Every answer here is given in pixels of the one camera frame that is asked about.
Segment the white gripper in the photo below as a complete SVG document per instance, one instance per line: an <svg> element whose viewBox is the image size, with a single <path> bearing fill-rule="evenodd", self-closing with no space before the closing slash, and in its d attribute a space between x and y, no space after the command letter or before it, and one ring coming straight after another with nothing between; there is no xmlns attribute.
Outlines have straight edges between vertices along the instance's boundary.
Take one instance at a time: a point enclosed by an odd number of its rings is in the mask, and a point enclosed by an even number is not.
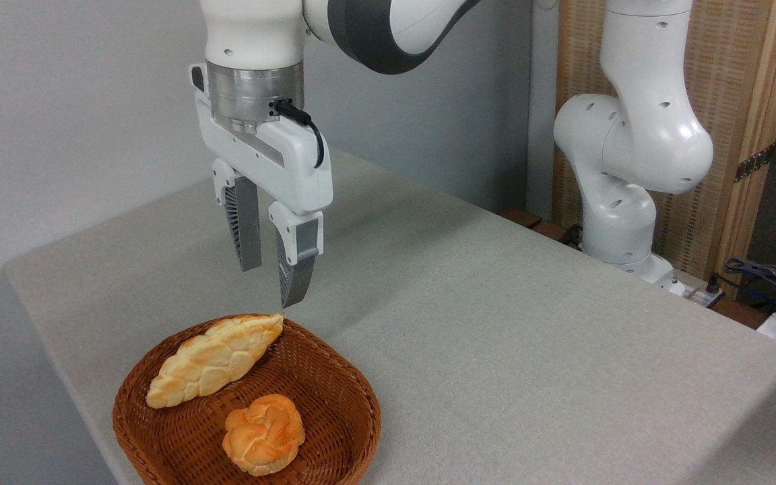
<svg viewBox="0 0 776 485"><path fill-rule="evenodd" d="M318 164L313 130L276 108L278 101L304 105L304 65L243 70L194 64L190 80L204 143L219 157L212 165L216 200L240 268L262 265L261 187L278 200L269 206L269 218L276 227L281 303L298 304L310 286L315 258L324 253L321 210L333 200L329 150L323 148Z"/></svg>

